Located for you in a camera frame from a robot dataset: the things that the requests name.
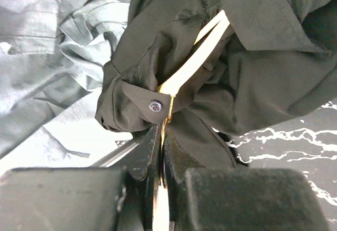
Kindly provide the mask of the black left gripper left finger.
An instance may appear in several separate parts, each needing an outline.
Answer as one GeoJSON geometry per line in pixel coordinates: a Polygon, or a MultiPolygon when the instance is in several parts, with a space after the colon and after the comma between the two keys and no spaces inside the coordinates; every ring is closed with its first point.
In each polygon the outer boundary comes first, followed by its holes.
{"type": "Polygon", "coordinates": [[[160,127],[85,168],[17,168],[1,177],[1,230],[152,230],[160,127]]]}

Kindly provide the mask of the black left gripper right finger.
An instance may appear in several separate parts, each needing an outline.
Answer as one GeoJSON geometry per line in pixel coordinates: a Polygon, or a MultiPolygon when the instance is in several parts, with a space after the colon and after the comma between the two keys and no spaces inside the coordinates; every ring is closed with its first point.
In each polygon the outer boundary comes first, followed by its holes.
{"type": "Polygon", "coordinates": [[[328,230],[310,184],[291,169],[197,160],[171,131],[164,142],[171,230],[328,230]]]}

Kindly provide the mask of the yellow clothes hanger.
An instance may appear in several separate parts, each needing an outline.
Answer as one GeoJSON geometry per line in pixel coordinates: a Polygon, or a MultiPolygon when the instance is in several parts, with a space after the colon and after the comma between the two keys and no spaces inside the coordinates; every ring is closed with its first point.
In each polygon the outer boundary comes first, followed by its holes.
{"type": "Polygon", "coordinates": [[[223,33],[229,27],[230,22],[222,9],[213,17],[198,33],[195,40],[197,44],[201,39],[204,39],[202,44],[193,53],[193,55],[174,73],[169,79],[157,88],[157,92],[161,94],[170,95],[170,106],[168,116],[163,120],[161,126],[161,143],[160,143],[160,186],[167,188],[167,179],[165,174],[164,162],[164,140],[166,135],[167,124],[172,120],[173,105],[176,95],[180,88],[196,73],[196,71],[203,65],[205,60],[210,56],[220,41],[223,33]]]}

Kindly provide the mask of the black shirt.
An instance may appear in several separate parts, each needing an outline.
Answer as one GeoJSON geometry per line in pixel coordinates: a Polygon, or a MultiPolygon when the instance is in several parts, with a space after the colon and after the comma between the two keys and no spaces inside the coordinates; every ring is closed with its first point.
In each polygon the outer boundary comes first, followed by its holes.
{"type": "Polygon", "coordinates": [[[104,66],[100,125],[138,132],[160,124],[170,97],[157,87],[220,11],[230,25],[180,89],[168,125],[204,166],[237,165],[224,135],[306,115],[336,97],[336,0],[131,0],[127,29],[104,66]]]}

